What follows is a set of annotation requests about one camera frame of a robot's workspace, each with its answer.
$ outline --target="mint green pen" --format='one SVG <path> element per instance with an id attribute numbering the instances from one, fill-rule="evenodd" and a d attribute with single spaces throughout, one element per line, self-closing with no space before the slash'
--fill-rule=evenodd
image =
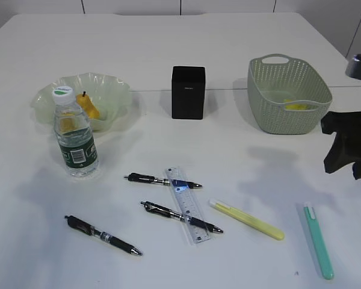
<path id="1" fill-rule="evenodd" d="M 309 230 L 312 236 L 319 267 L 321 268 L 321 273 L 326 280 L 331 280 L 334 278 L 335 274 L 333 273 L 332 264 L 326 250 L 325 242 L 322 237 L 321 229 L 319 228 L 317 217 L 310 203 L 305 203 L 304 212 L 307 224 L 309 225 Z"/>

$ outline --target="black pen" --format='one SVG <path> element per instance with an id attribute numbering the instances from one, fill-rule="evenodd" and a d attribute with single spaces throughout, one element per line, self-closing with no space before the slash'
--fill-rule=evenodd
<path id="1" fill-rule="evenodd" d="M 139 173 L 130 173 L 128 176 L 124 176 L 124 178 L 128 179 L 131 182 L 145 182 L 147 184 L 170 185 L 170 181 L 168 179 L 159 179 L 154 176 L 141 175 Z M 187 181 L 179 181 L 179 180 L 174 180 L 174 181 L 186 182 L 189 188 L 202 188 L 202 185 L 197 184 L 196 182 L 187 182 Z"/>
<path id="2" fill-rule="evenodd" d="M 170 209 L 168 209 L 166 207 L 157 205 L 155 203 L 151 203 L 149 201 L 140 202 L 140 203 L 142 205 L 144 205 L 144 209 L 146 209 L 146 211 L 149 212 L 149 213 L 158 214 L 158 215 L 161 215 L 161 216 L 167 217 L 167 218 L 177 219 L 177 220 L 180 220 L 182 222 L 185 221 L 185 218 L 184 218 L 184 216 L 182 214 L 179 214 L 178 212 L 170 210 Z M 197 226 L 197 227 L 202 228 L 202 229 L 207 228 L 207 230 L 209 230 L 209 232 L 223 233 L 222 229 L 218 228 L 217 226 L 214 226 L 213 224 L 204 222 L 204 221 L 202 221 L 200 219 L 187 216 L 187 220 L 189 221 L 190 225 Z"/>
<path id="3" fill-rule="evenodd" d="M 140 252 L 137 248 L 135 248 L 133 245 L 127 244 L 126 242 L 122 241 L 121 239 L 118 239 L 117 237 L 112 236 L 111 234 L 107 232 L 102 232 L 98 229 L 96 229 L 94 226 L 74 217 L 74 216 L 64 216 L 65 219 L 67 219 L 68 225 L 76 230 L 79 230 L 89 236 L 95 236 L 102 241 L 109 243 L 115 247 L 118 247 L 119 249 L 136 256 L 142 256 L 143 253 Z"/>

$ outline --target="green glass bowl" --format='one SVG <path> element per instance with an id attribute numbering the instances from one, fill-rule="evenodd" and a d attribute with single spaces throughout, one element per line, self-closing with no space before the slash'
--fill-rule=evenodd
<path id="1" fill-rule="evenodd" d="M 118 116 L 119 109 L 131 104 L 130 86 L 117 77 L 92 72 L 66 76 L 47 85 L 33 98 L 31 107 L 35 109 L 38 122 L 53 124 L 55 102 L 52 91 L 62 85 L 72 87 L 76 95 L 83 92 L 89 95 L 101 115 L 100 119 L 90 120 L 94 131 L 110 128 Z"/>

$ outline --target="pen tip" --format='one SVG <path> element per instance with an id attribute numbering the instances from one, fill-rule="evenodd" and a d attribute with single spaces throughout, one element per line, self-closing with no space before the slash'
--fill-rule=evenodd
<path id="1" fill-rule="evenodd" d="M 143 255 L 143 253 L 140 252 L 137 248 L 132 248 L 131 249 L 131 254 L 136 255 L 136 256 L 142 256 Z"/>

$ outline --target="pen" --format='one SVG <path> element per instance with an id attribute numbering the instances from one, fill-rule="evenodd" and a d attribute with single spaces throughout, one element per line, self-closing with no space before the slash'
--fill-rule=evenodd
<path id="1" fill-rule="evenodd" d="M 140 203 L 142 205 L 144 205 L 144 208 L 149 213 L 158 214 L 158 215 L 161 215 L 161 216 L 167 217 L 167 218 L 173 218 L 176 220 L 180 220 L 181 222 L 185 221 L 185 218 L 182 214 L 179 214 L 178 212 L 170 210 L 166 207 L 163 207 L 163 206 L 160 206 L 155 203 L 148 202 L 148 201 L 140 202 Z M 187 220 L 189 221 L 190 225 L 193 225 L 193 226 L 196 226 L 196 227 L 199 227 L 202 229 L 207 228 L 207 230 L 209 230 L 209 232 L 223 233 L 222 229 L 218 228 L 217 226 L 214 226 L 213 224 L 204 222 L 200 219 L 187 216 Z"/>
<path id="2" fill-rule="evenodd" d="M 237 219 L 238 221 L 245 223 L 246 225 L 264 234 L 269 235 L 270 237 L 273 237 L 274 239 L 282 240 L 285 237 L 284 233 L 280 229 L 277 229 L 261 220 L 258 220 L 257 218 L 246 214 L 239 209 L 230 207 L 229 205 L 226 205 L 225 203 L 214 199 L 210 199 L 209 203 L 211 207 L 221 211 L 222 213 L 225 213 L 226 215 L 233 217 L 234 219 Z"/>
<path id="3" fill-rule="evenodd" d="M 321 273 L 326 280 L 331 280 L 335 275 L 333 273 L 332 264 L 330 262 L 325 242 L 322 237 L 321 229 L 319 228 L 317 217 L 314 213 L 314 208 L 310 203 L 305 203 L 303 209 L 305 212 L 307 224 L 309 225 L 309 231 L 312 236 L 315 253 L 317 255 L 319 267 L 321 268 Z"/>
<path id="4" fill-rule="evenodd" d="M 147 184 L 161 184 L 161 185 L 171 185 L 168 179 L 159 179 L 154 176 L 141 175 L 139 173 L 130 173 L 128 176 L 124 176 L 125 179 L 128 179 L 130 182 L 145 182 Z M 186 182 L 189 188 L 202 188 L 201 184 L 197 184 L 196 182 Z"/>
<path id="5" fill-rule="evenodd" d="M 139 251 L 137 248 L 135 248 L 133 245 L 127 244 L 126 242 L 122 241 L 121 239 L 118 239 L 117 237 L 112 236 L 111 234 L 107 232 L 102 232 L 98 229 L 96 229 L 94 226 L 74 217 L 74 216 L 64 216 L 65 219 L 67 219 L 68 225 L 76 230 L 79 230 L 89 236 L 95 236 L 102 241 L 109 243 L 115 247 L 118 247 L 119 249 L 136 256 L 142 256 L 143 253 Z"/>

